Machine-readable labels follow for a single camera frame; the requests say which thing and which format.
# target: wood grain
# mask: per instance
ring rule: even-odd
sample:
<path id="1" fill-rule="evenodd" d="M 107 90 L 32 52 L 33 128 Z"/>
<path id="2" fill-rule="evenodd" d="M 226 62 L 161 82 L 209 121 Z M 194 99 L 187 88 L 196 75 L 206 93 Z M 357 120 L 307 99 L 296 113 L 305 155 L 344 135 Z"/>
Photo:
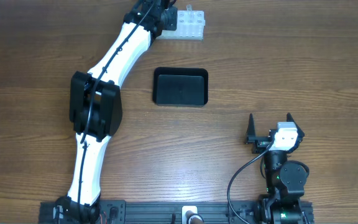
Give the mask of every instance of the wood grain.
<path id="1" fill-rule="evenodd" d="M 110 48 L 134 1 L 0 0 L 0 222 L 37 221 L 39 203 L 70 187 L 75 163 L 70 78 Z M 358 1 L 178 1 L 204 10 L 204 41 L 156 40 L 122 88 L 124 117 L 109 144 L 103 199 L 226 201 L 253 158 L 248 114 L 266 134 L 291 112 L 306 137 L 305 199 L 317 223 L 358 223 Z M 159 66 L 203 67 L 203 108 L 152 103 Z M 265 183 L 257 164 L 232 197 Z"/>

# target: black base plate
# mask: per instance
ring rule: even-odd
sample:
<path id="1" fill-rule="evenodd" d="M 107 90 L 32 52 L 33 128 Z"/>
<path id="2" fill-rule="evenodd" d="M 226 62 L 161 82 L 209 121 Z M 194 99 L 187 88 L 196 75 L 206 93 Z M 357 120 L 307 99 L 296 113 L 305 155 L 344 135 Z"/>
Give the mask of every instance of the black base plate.
<path id="1" fill-rule="evenodd" d="M 203 217 L 205 224 L 242 224 L 229 209 L 227 203 L 220 202 L 126 202 L 124 200 L 100 200 L 103 224 L 106 212 L 108 224 L 181 224 L 181 208 L 187 205 L 197 206 L 198 213 Z M 253 201 L 232 201 L 234 209 L 240 216 L 251 224 L 256 224 L 252 215 Z M 55 223 L 53 208 L 55 203 L 42 202 L 39 214 L 39 223 Z M 311 203 L 302 202 L 302 208 L 311 224 L 314 223 Z M 79 223 L 70 217 L 59 220 L 61 224 Z"/>

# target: table surface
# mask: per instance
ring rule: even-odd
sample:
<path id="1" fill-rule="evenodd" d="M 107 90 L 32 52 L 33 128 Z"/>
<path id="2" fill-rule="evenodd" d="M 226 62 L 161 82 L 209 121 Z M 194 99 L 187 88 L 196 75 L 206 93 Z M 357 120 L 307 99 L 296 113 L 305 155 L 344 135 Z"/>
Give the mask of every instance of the table surface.
<path id="1" fill-rule="evenodd" d="M 358 1 L 185 1 L 204 41 L 156 40 L 122 87 L 124 116 L 104 157 L 102 199 L 225 202 L 253 158 L 249 113 L 266 135 L 290 112 L 306 133 L 292 154 L 311 175 L 316 221 L 358 222 Z M 0 0 L 0 222 L 36 222 L 71 185 L 70 78 L 115 41 L 134 0 Z M 209 72 L 202 108 L 152 102 L 155 68 Z M 265 192 L 259 163 L 232 199 Z"/>

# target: white plastic part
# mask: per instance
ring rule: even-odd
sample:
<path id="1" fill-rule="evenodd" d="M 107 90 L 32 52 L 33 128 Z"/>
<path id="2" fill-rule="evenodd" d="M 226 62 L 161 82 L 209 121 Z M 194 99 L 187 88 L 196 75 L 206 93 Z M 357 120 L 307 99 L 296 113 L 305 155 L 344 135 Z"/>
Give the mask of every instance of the white plastic part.
<path id="1" fill-rule="evenodd" d="M 203 40 L 204 12 L 193 11 L 187 5 L 187 11 L 178 11 L 178 23 L 175 31 L 163 30 L 157 39 Z"/>
<path id="2" fill-rule="evenodd" d="M 294 122 L 278 122 L 273 146 L 269 150 L 290 150 L 296 143 L 298 129 Z"/>
<path id="3" fill-rule="evenodd" d="M 80 169 L 82 156 L 84 153 L 83 146 L 81 144 L 81 134 L 76 134 L 77 140 L 77 157 L 75 160 L 75 170 L 73 182 L 71 183 L 70 190 L 67 196 L 71 197 L 71 200 L 78 202 L 78 184 L 80 181 Z M 82 170 L 82 184 L 81 184 L 81 197 L 80 204 L 92 205 L 100 195 L 100 173 L 102 170 L 104 152 L 106 151 L 107 144 L 111 136 L 106 136 L 101 142 L 97 142 L 95 137 L 87 135 L 85 141 L 88 144 L 85 153 L 85 160 Z"/>
<path id="4" fill-rule="evenodd" d="M 103 67 L 135 26 L 136 24 L 133 22 L 129 24 L 124 23 L 122 25 L 121 32 L 110 50 L 95 67 L 88 71 L 89 74 L 92 74 L 93 78 L 99 77 Z M 124 44 L 122 51 L 118 52 L 113 58 L 101 80 L 104 82 L 112 80 L 117 86 L 121 87 L 136 60 L 150 47 L 150 44 L 150 32 L 146 31 L 144 27 L 139 26 L 129 38 L 128 42 Z"/>

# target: clear plastic container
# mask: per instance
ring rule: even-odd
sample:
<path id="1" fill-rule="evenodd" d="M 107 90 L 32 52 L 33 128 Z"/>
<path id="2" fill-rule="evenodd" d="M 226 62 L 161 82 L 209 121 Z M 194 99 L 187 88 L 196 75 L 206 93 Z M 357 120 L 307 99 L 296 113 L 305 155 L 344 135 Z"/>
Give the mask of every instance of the clear plastic container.
<path id="1" fill-rule="evenodd" d="M 187 11 L 178 11 L 178 23 L 175 31 L 163 30 L 158 39 L 203 40 L 204 11 L 193 11 L 187 5 Z"/>

